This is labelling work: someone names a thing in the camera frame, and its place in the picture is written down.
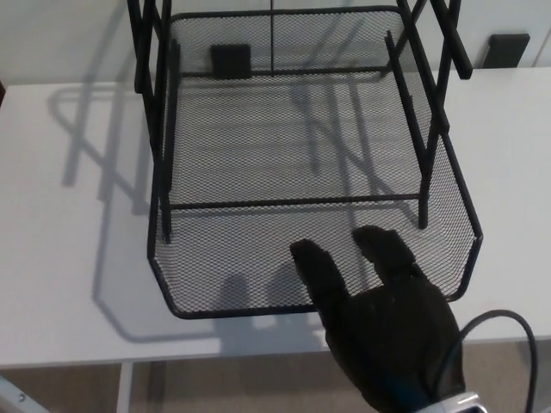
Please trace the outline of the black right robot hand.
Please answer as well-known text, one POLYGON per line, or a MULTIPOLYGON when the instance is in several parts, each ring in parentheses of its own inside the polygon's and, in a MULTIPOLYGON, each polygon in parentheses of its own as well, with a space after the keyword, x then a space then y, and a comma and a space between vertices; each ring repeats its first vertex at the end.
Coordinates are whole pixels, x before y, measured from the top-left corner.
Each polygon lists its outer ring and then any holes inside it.
POLYGON ((380 286, 352 294, 329 251, 302 239, 290 253, 337 364, 379 412, 416 412, 466 390, 462 353, 439 371, 460 330, 447 299, 394 230, 352 232, 380 286))

